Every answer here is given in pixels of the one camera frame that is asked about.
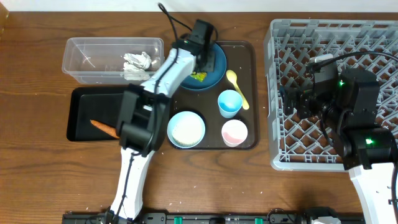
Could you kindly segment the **green yellow wrapper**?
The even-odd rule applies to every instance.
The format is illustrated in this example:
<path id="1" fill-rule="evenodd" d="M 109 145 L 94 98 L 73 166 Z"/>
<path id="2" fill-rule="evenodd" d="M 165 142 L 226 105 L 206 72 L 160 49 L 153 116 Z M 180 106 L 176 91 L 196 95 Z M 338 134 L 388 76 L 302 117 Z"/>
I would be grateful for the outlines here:
<path id="1" fill-rule="evenodd" d="M 207 76 L 207 73 L 206 72 L 193 72 L 190 76 L 192 78 L 194 78 L 195 80 L 198 80 L 199 82 L 203 82 Z"/>

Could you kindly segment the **light blue cup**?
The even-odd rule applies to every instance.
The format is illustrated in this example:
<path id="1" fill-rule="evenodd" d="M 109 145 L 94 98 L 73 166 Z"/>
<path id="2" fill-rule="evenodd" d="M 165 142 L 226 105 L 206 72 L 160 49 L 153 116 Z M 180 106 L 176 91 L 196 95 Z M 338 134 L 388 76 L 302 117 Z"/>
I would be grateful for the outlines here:
<path id="1" fill-rule="evenodd" d="M 243 106 L 241 95 L 234 90 L 225 90 L 218 96 L 218 108 L 224 118 L 234 117 Z"/>

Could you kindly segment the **white tissue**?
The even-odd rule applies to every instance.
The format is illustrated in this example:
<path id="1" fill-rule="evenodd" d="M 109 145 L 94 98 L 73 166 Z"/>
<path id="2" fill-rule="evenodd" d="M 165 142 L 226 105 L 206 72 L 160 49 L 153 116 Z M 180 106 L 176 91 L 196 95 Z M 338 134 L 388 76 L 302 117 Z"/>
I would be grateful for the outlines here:
<path id="1" fill-rule="evenodd" d="M 152 59 L 146 52 L 141 54 L 126 53 L 123 59 L 125 60 L 123 65 L 125 80 L 146 81 L 150 78 L 146 70 L 151 66 Z"/>

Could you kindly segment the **pink cup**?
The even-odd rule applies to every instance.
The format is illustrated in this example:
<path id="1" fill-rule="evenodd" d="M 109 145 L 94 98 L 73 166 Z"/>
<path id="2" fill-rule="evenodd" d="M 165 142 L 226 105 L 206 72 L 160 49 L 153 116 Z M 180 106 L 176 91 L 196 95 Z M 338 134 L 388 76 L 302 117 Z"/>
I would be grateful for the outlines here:
<path id="1" fill-rule="evenodd" d="M 242 121 L 232 119 L 221 128 L 221 136 L 228 147 L 236 147 L 246 140 L 248 128 Z"/>

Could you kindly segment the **light blue rice bowl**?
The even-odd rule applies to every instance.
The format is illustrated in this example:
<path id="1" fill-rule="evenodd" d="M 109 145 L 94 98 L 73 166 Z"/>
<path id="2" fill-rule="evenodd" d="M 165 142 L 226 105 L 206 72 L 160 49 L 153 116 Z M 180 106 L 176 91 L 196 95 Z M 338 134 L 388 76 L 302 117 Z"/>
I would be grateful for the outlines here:
<path id="1" fill-rule="evenodd" d="M 176 147 L 182 149 L 195 147 L 205 136 L 205 123 L 194 112 L 179 112 L 170 119 L 167 136 Z"/>

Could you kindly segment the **orange carrot piece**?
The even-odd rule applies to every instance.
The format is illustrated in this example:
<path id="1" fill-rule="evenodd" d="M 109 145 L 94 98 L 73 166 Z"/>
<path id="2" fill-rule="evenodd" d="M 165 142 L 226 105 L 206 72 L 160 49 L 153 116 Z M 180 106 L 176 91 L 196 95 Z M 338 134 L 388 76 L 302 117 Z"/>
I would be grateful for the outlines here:
<path id="1" fill-rule="evenodd" d="M 99 121 L 96 120 L 90 120 L 90 123 L 96 127 L 97 129 L 101 130 L 102 132 L 110 135 L 111 137 L 115 138 L 115 139 L 119 139 L 119 136 L 116 133 L 116 129 L 108 126 L 107 124 L 101 123 Z"/>

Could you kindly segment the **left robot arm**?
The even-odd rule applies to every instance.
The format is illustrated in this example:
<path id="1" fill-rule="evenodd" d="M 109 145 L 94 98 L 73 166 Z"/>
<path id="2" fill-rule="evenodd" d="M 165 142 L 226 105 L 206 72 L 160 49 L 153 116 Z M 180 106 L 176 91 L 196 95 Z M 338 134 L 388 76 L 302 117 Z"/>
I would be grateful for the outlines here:
<path id="1" fill-rule="evenodd" d="M 158 71 L 123 93 L 116 125 L 121 171 L 115 199 L 105 215 L 106 223 L 133 221 L 140 214 L 147 170 L 165 138 L 171 98 L 184 79 L 214 61 L 213 45 L 209 37 L 193 34 L 177 39 Z"/>

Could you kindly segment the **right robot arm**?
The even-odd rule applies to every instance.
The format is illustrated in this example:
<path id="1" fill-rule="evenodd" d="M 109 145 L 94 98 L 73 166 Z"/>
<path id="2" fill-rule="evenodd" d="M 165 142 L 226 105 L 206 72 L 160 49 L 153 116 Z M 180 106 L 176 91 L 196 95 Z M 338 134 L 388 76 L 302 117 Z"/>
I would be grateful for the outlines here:
<path id="1" fill-rule="evenodd" d="M 312 66 L 313 83 L 281 87 L 285 115 L 317 116 L 325 139 L 343 161 L 366 223 L 397 223 L 397 143 L 376 123 L 380 87 L 373 72 L 335 63 Z"/>

